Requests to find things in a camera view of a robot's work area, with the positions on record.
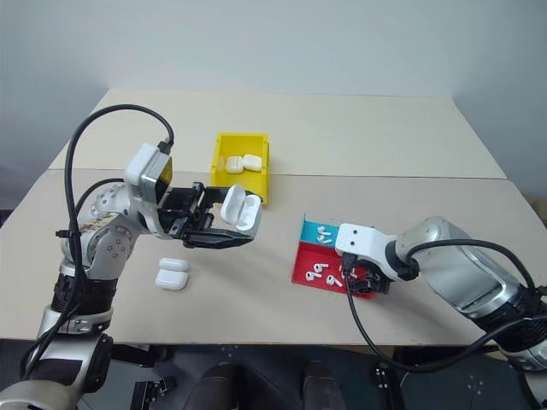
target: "black floor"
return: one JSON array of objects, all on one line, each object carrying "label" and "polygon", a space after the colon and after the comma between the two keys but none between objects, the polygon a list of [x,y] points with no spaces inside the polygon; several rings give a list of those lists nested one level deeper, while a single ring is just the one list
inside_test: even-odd
[{"label": "black floor", "polygon": [[[17,378],[26,343],[0,342],[0,390]],[[384,409],[376,387],[375,356],[337,348],[300,346],[180,346],[174,357],[144,369],[113,362],[106,384],[85,395],[80,409],[128,409],[133,384],[175,376],[178,387],[151,407],[181,409],[191,388],[210,367],[231,362],[245,369],[244,388],[249,409],[296,410],[301,371],[310,360],[321,360],[338,380],[348,410]],[[484,356],[427,375],[401,374],[406,408],[412,409],[528,409],[516,373],[505,363]]]}]

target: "yellow tray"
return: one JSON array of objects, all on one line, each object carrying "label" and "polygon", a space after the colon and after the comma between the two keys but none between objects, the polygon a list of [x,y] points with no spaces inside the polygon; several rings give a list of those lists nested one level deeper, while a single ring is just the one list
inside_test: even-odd
[{"label": "yellow tray", "polygon": [[[262,203],[268,202],[268,163],[269,142],[267,134],[237,134],[220,132],[216,139],[215,156],[211,166],[211,185],[232,186],[241,184],[246,190],[251,190],[262,198]],[[262,158],[260,172],[244,169],[242,173],[227,173],[225,161],[228,156],[245,154],[258,155]]]}]

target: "table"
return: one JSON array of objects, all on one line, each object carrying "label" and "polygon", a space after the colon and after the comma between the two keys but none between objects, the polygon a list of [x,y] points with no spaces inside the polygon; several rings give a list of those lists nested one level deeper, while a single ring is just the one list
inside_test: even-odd
[{"label": "table", "polygon": [[[120,170],[78,169],[75,195]],[[208,180],[174,173],[174,186]],[[398,233],[442,214],[476,238],[512,249],[544,283],[547,231],[504,179],[274,175],[271,202],[253,243],[237,249],[184,249],[141,237],[118,284],[108,333],[118,343],[362,343],[345,296],[291,283],[303,214],[329,224],[375,225]],[[315,197],[323,192],[321,198]],[[66,227],[62,171],[42,175],[0,230],[0,337],[34,338],[61,261],[54,231]],[[154,286],[162,257],[187,259],[181,292]],[[356,301],[378,344],[469,343],[481,334],[420,279],[389,295]]]},{"label": "table", "polygon": [[[174,171],[208,173],[218,132],[265,132],[271,174],[504,179],[451,98],[110,90],[97,108],[142,104],[175,131]],[[104,116],[74,167],[123,169],[165,130],[148,115]],[[64,167],[65,150],[50,168]]]}]

